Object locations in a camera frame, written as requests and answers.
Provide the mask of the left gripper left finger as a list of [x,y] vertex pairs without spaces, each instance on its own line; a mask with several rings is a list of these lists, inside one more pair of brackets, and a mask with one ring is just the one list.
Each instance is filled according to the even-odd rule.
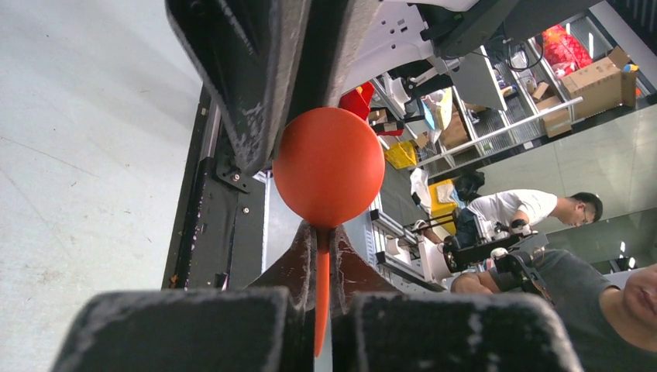
[[55,371],[311,371],[315,230],[250,286],[99,294],[78,312]]

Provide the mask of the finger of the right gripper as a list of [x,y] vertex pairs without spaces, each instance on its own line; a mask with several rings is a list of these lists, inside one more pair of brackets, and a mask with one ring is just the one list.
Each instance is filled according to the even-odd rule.
[[312,1],[291,111],[337,105],[378,1]]
[[287,121],[309,1],[168,0],[170,27],[216,100],[236,166],[254,175]]

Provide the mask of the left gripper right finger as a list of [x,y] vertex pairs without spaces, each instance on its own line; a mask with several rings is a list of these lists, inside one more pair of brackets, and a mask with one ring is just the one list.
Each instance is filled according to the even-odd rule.
[[330,233],[335,371],[579,371],[564,325],[532,294],[405,294]]

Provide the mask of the orange plastic spoon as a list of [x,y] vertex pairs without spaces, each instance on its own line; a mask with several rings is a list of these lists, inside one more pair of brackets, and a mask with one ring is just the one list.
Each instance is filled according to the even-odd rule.
[[377,135],[356,114],[321,107],[299,115],[284,130],[273,178],[285,204],[315,228],[314,355],[322,352],[330,305],[329,235],[365,211],[384,179]]

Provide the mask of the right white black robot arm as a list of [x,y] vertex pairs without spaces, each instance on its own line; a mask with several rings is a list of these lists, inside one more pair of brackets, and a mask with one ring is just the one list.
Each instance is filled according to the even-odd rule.
[[254,175],[296,115],[396,67],[441,73],[500,36],[520,43],[589,1],[167,1],[170,27]]

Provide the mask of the yellow bin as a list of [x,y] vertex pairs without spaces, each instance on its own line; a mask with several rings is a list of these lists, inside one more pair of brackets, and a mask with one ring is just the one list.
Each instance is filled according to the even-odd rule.
[[395,169],[405,169],[415,167],[417,164],[417,154],[412,141],[404,141],[390,145],[384,151],[385,160]]

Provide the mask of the person in white shirt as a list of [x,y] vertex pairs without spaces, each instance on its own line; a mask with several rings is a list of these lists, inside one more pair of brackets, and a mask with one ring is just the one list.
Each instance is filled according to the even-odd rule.
[[604,211],[598,195],[583,191],[559,197],[535,189],[511,189],[489,195],[480,195],[478,190],[473,190],[466,196],[466,207],[455,219],[455,238],[461,247],[477,243],[480,235],[476,223],[479,219],[504,226],[523,220],[533,227],[548,218],[555,218],[564,225],[579,227],[599,221]]

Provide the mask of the red bag on shelf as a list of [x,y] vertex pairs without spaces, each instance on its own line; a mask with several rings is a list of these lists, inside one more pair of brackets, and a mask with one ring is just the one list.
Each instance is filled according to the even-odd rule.
[[543,58],[557,78],[564,78],[593,63],[589,51],[561,25],[543,31]]

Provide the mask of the person in grey shirt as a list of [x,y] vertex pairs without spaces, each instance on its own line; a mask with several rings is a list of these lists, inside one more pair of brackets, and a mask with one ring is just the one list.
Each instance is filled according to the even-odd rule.
[[531,264],[545,282],[585,371],[656,369],[656,266],[609,282],[567,250],[546,250]]

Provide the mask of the metal storage shelf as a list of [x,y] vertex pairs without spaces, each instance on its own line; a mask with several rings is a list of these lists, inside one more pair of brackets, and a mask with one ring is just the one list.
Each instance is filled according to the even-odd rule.
[[579,99],[570,98],[547,60],[548,40],[537,34],[519,43],[502,26],[491,41],[455,60],[451,94],[455,129],[465,141],[449,145],[449,131],[418,151],[417,166],[438,177],[548,135],[548,123],[566,126]]

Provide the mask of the cardboard box on shelf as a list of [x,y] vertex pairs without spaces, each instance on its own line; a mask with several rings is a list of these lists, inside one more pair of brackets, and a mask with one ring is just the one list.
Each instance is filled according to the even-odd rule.
[[576,105],[579,115],[595,115],[618,107],[633,107],[637,100],[640,67],[619,46],[606,57],[561,78],[570,96],[583,100]]

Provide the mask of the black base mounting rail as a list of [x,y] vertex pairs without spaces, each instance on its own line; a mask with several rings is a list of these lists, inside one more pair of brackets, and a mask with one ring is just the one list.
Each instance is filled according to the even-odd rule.
[[237,290],[263,265],[266,182],[245,174],[218,105],[202,88],[162,289]]

